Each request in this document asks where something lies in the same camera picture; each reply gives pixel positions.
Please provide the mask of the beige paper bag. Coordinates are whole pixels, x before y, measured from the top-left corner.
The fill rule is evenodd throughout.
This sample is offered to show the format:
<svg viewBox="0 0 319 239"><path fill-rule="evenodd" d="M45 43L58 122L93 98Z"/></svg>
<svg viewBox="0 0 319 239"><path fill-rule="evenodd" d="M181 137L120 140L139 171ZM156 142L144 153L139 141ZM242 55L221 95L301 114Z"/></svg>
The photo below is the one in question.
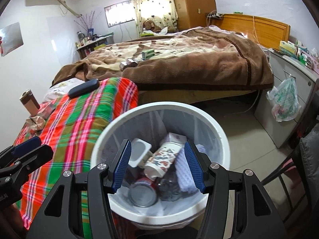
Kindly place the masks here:
<svg viewBox="0 0 319 239"><path fill-rule="evenodd" d="M48 118L55 111L55 106L52 102L44 103L40 106L39 112L26 120L25 124L30 133L36 133L44 129Z"/></svg>

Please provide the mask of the red chip can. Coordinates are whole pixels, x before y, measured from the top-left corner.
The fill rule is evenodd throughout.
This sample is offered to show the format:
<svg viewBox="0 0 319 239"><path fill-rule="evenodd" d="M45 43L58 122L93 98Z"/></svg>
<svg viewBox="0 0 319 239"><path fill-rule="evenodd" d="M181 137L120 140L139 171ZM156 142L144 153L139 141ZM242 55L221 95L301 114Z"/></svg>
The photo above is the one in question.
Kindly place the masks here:
<svg viewBox="0 0 319 239"><path fill-rule="evenodd" d="M137 207L150 207L158 200L159 189L155 181L142 177L129 188L128 198Z"/></svg>

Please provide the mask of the white yogurt cup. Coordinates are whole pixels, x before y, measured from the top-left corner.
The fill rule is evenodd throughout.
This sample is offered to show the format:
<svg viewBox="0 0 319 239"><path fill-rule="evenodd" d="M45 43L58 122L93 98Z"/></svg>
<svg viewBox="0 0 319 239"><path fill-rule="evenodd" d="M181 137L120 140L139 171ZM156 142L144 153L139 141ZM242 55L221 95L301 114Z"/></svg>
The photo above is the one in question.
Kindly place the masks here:
<svg viewBox="0 0 319 239"><path fill-rule="evenodd" d="M153 155L151 152L152 145L148 142L135 138L131 142L131 156L129 166L132 168L143 168L147 160Z"/></svg>

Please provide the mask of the patterned paper cup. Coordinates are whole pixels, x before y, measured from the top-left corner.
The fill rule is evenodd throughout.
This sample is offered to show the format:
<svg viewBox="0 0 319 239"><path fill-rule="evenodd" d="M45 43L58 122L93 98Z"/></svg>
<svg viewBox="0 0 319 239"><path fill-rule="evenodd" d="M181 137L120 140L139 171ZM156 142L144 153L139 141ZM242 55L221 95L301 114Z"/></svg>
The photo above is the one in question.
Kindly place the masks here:
<svg viewBox="0 0 319 239"><path fill-rule="evenodd" d="M152 181L164 177L170 166L174 163L181 148L182 145L173 142L162 144L147 160L144 166L144 175Z"/></svg>

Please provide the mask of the purple small carton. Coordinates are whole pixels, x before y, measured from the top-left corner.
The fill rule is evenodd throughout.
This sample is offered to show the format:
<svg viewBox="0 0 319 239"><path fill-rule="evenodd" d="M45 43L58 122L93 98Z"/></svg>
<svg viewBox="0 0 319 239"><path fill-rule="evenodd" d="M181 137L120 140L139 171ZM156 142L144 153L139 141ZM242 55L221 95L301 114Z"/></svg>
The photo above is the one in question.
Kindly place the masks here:
<svg viewBox="0 0 319 239"><path fill-rule="evenodd" d="M187 141L187 137L184 135L169 132L165 137L165 141L184 145Z"/></svg>

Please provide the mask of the white trash bin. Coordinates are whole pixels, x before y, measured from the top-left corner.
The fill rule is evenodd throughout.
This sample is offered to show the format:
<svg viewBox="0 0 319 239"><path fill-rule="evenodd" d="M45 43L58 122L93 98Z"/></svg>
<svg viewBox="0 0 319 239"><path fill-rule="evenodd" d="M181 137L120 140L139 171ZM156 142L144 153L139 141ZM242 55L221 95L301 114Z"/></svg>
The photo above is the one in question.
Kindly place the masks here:
<svg viewBox="0 0 319 239"><path fill-rule="evenodd" d="M107 161L123 140L131 155L121 188L109 196L111 209L140 229L179 229L203 214L208 197L195 186L185 143L224 168L230 148L220 124L197 107L163 101L128 110L102 131L91 167Z"/></svg>

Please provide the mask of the brown beige lidded mug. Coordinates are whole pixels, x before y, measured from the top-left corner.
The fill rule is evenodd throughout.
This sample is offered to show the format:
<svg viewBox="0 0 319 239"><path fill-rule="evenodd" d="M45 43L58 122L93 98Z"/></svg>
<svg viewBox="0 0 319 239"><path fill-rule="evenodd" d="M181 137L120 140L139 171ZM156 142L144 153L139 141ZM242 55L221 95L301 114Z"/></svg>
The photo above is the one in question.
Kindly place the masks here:
<svg viewBox="0 0 319 239"><path fill-rule="evenodd" d="M23 94L20 96L20 102L32 117L36 116L40 110L40 105L34 97L31 89L27 89L25 92L23 92Z"/></svg>

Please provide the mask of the white floral pillow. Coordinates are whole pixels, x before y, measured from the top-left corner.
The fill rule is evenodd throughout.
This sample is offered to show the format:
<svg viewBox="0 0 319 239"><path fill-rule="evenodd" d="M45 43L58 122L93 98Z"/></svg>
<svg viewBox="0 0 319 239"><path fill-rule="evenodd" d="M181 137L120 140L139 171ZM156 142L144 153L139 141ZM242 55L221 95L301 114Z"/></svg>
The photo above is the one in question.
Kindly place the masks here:
<svg viewBox="0 0 319 239"><path fill-rule="evenodd" d="M42 103L47 103L50 101L53 101L55 99L58 99L66 94L68 94L68 92L74 88L77 87L78 85L81 85L85 83L85 81L80 80L78 78L71 78L65 81L62 81L58 84L55 84L54 86L52 86L51 88L48 89L48 91L46 92Z"/></svg>

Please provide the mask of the cluttered shelf desk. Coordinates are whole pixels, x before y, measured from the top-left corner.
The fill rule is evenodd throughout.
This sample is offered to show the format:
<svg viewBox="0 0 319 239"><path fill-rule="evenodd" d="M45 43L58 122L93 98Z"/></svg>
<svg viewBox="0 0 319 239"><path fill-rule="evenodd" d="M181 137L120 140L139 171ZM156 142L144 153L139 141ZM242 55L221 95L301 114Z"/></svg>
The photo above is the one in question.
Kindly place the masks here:
<svg viewBox="0 0 319 239"><path fill-rule="evenodd" d="M93 51L109 44L114 44L113 32L102 36L94 35L93 39L90 39L89 36L84 37L79 43L76 43L76 51L78 52L80 59L84 59Z"/></svg>

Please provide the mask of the grey bedside cabinet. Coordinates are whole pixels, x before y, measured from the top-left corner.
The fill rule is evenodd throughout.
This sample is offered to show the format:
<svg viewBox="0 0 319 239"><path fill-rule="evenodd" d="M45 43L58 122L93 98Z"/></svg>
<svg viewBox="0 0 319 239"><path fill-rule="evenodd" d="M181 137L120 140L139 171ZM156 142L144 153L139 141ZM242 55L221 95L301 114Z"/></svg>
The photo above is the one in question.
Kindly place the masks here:
<svg viewBox="0 0 319 239"><path fill-rule="evenodd" d="M288 142L300 126L314 93L318 74L293 57L270 50L272 88L264 90L255 110L255 118L277 148Z"/></svg>

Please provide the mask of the green small box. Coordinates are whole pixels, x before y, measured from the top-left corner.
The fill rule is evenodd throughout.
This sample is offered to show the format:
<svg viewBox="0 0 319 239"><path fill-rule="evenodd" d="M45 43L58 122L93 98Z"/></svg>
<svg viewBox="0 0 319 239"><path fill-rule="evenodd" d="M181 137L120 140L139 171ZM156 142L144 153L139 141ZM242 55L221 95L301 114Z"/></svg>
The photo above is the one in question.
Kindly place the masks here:
<svg viewBox="0 0 319 239"><path fill-rule="evenodd" d="M142 59L144 61L150 59L155 55L155 50L154 49L148 49L148 50L143 50L142 51Z"/></svg>

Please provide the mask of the brown fleece bed blanket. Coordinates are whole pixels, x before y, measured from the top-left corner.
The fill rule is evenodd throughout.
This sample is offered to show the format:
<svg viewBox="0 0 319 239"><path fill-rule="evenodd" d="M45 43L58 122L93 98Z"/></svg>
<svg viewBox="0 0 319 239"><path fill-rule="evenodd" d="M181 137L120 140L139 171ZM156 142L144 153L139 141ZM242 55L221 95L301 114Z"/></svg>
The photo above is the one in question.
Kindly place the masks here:
<svg viewBox="0 0 319 239"><path fill-rule="evenodd" d="M142 51L148 49L154 49L155 55L144 61ZM52 82L58 84L79 72L84 80L126 78L142 91L263 90L274 83L259 45L211 27L107 45L63 66Z"/></svg>

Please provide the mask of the wooden headboard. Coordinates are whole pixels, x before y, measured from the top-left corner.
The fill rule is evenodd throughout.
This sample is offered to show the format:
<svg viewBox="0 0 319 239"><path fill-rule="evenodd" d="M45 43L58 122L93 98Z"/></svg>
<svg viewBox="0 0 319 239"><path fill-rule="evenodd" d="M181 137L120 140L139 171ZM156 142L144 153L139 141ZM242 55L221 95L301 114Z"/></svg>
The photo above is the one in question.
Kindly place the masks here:
<svg viewBox="0 0 319 239"><path fill-rule="evenodd" d="M212 25L241 33L255 43L272 49L279 49L280 41L287 42L290 36L289 24L251 15L224 14L220 19L214 18Z"/></svg>

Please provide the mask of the heart patterned curtain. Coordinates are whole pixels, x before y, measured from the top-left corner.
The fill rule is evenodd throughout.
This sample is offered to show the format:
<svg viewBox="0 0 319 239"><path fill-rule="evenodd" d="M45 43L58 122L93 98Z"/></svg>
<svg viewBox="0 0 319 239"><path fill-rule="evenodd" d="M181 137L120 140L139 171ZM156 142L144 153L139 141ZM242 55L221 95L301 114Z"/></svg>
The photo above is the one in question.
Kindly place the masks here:
<svg viewBox="0 0 319 239"><path fill-rule="evenodd" d="M153 21L160 28L177 32L178 14L174 0L131 0L136 14L136 29L139 34L145 21Z"/></svg>

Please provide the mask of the silver wall poster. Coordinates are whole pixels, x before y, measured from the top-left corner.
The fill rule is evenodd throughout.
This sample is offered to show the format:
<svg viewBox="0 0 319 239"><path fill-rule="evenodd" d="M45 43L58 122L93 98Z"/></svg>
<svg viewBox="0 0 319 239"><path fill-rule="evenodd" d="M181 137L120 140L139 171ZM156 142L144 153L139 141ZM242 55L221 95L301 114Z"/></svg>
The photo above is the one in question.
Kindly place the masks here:
<svg viewBox="0 0 319 239"><path fill-rule="evenodd" d="M1 57L6 56L24 44L19 22L2 28L0 37Z"/></svg>

